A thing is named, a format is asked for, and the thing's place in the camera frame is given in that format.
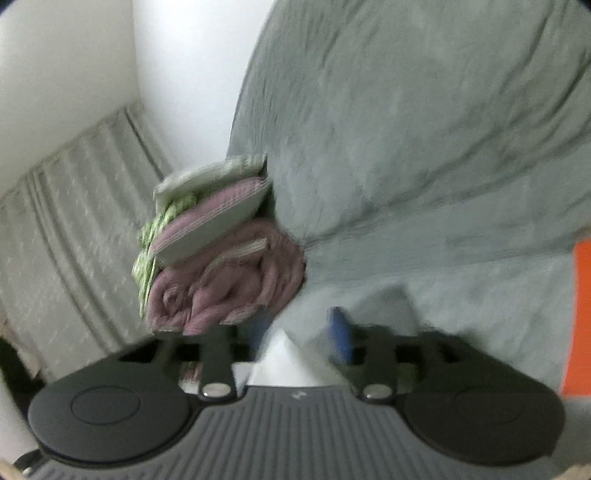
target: stack of folded laundry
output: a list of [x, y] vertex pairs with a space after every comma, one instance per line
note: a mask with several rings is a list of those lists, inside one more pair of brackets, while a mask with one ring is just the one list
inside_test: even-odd
[[270, 191], [264, 164], [264, 155], [232, 157], [154, 190], [157, 215], [140, 232], [133, 271], [154, 330], [197, 335], [258, 309], [271, 320], [298, 292], [302, 250], [271, 219], [255, 218]]

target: curtain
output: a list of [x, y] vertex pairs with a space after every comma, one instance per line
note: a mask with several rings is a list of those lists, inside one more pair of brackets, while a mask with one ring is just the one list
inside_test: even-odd
[[165, 173], [134, 104], [41, 162], [0, 200], [0, 303], [41, 355], [48, 380], [148, 333], [131, 268]]

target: orange object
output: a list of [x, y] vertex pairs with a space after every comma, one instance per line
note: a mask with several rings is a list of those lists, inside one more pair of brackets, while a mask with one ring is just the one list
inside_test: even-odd
[[574, 248], [576, 304], [563, 395], [591, 395], [591, 240]]

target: gray bedsheet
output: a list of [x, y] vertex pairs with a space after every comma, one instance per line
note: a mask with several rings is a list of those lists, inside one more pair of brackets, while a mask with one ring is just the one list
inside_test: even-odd
[[[375, 296], [402, 287], [422, 322], [558, 389], [590, 137], [577, 0], [277, 0], [229, 154], [268, 153], [274, 214], [306, 246], [278, 324], [311, 341], [335, 304], [391, 322], [396, 295]], [[589, 402], [568, 411], [557, 458], [591, 461]]]
[[[569, 354], [573, 296], [570, 255], [518, 257], [363, 282], [307, 284], [274, 325], [327, 353], [327, 309], [343, 306], [356, 322], [386, 325], [400, 335], [425, 328], [460, 335], [558, 390]], [[591, 401], [571, 398], [566, 406], [555, 460], [565, 467], [591, 462]]]

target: folded towel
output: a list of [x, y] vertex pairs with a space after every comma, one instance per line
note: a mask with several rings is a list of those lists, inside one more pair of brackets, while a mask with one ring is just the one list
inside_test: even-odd
[[236, 323], [260, 307], [270, 319], [304, 280], [304, 255], [269, 219], [243, 223], [154, 281], [147, 319], [155, 330], [197, 335], [216, 323]]

